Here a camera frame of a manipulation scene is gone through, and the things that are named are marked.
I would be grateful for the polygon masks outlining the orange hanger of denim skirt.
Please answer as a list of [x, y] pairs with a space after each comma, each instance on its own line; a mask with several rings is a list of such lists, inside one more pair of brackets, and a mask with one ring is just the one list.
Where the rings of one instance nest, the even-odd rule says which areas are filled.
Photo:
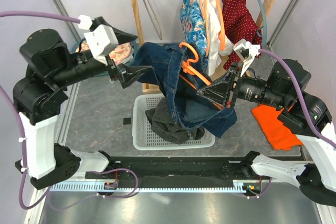
[[187, 61], [184, 61], [184, 60], [182, 61], [182, 64], [181, 64], [182, 71], [192, 76], [197, 76], [200, 80], [202, 80], [204, 84], [206, 84], [207, 86], [210, 86], [212, 83], [191, 65], [192, 63], [198, 63], [199, 58], [200, 58], [199, 53], [197, 52], [195, 47], [187, 42], [179, 43], [179, 47], [180, 48], [186, 47], [194, 55], [194, 58], [188, 58]]

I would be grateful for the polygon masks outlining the blue denim skirt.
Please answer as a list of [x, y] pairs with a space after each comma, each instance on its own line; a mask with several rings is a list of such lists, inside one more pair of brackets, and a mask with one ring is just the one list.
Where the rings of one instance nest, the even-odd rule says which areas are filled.
[[160, 88], [174, 122], [189, 130], [202, 126], [216, 137], [222, 137], [236, 123], [236, 112], [233, 108], [219, 109], [196, 94], [205, 83], [182, 70], [182, 62], [194, 58], [193, 52], [185, 46], [146, 42], [138, 49], [130, 65], [152, 67], [138, 81]]

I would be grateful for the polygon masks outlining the grey dotted skirt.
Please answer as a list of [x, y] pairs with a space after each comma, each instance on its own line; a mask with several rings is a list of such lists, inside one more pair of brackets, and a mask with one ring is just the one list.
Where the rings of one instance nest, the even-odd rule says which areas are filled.
[[163, 140], [173, 144], [184, 144], [190, 137], [200, 140], [205, 134], [202, 126], [187, 130], [180, 122], [175, 123], [170, 117], [166, 98], [162, 98], [156, 108], [146, 110], [145, 115], [151, 124], [151, 130]]

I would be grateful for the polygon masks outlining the beige clothes hanger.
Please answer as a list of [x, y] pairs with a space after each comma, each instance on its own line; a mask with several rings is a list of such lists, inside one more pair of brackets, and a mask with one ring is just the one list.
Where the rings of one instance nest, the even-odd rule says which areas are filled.
[[162, 33], [162, 27], [161, 27], [161, 23], [158, 19], [157, 13], [154, 9], [154, 6], [152, 5], [151, 0], [142, 0], [144, 7], [146, 9], [146, 12], [149, 16], [149, 19], [153, 25], [153, 28], [159, 38], [160, 41], [162, 41], [163, 39], [163, 33]]

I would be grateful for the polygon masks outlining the blue floral garment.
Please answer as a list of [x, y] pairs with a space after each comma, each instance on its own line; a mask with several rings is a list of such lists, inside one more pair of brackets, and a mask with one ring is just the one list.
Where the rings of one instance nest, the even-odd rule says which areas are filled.
[[202, 69], [206, 71], [208, 67], [206, 23], [198, 0], [182, 0], [180, 22], [184, 41], [198, 47]]

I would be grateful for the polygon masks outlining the peach hanger of floral garment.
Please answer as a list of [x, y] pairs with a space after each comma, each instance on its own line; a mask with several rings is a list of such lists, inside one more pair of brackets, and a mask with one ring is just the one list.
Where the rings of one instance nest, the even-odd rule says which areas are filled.
[[201, 13], [202, 13], [204, 23], [205, 23], [206, 42], [207, 42], [205, 57], [207, 58], [209, 54], [209, 25], [208, 25], [208, 17], [207, 17], [207, 1], [199, 0], [199, 6], [200, 6]]

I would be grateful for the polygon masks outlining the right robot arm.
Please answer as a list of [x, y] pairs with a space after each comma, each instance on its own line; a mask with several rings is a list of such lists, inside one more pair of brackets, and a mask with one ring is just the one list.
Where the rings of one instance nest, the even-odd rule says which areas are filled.
[[234, 63], [218, 80], [197, 91], [214, 104], [232, 108], [237, 99], [275, 108], [276, 121], [297, 136], [313, 162], [289, 164], [251, 151], [241, 161], [240, 172], [275, 178], [297, 188], [315, 203], [335, 206], [335, 129], [326, 104], [305, 92], [311, 74], [294, 60], [277, 62], [267, 80], [247, 75]]

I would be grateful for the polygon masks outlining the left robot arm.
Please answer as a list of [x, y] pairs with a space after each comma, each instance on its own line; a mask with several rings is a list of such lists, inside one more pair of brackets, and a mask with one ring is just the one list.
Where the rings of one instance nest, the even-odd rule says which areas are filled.
[[55, 126], [61, 105], [71, 85], [107, 72], [110, 79], [129, 87], [150, 66], [130, 67], [115, 63], [109, 54], [119, 45], [136, 39], [104, 18], [81, 15], [79, 28], [85, 31], [88, 50], [71, 53], [59, 33], [42, 29], [30, 35], [20, 47], [28, 66], [26, 75], [13, 88], [14, 107], [24, 128], [24, 154], [16, 167], [30, 176], [36, 189], [50, 187], [78, 173], [98, 173], [111, 178], [115, 165], [103, 151], [79, 152], [55, 142]]

